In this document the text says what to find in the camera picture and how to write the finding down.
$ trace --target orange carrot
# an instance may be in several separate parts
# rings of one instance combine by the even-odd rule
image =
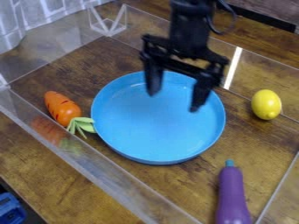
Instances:
[[[53,123],[43,116],[37,116],[31,122],[33,129],[49,140],[54,145],[61,146],[62,140],[67,133],[58,124]]]
[[[51,112],[51,116],[63,127],[70,125],[73,118],[82,117],[79,105],[63,94],[49,91],[45,94],[45,103]]]

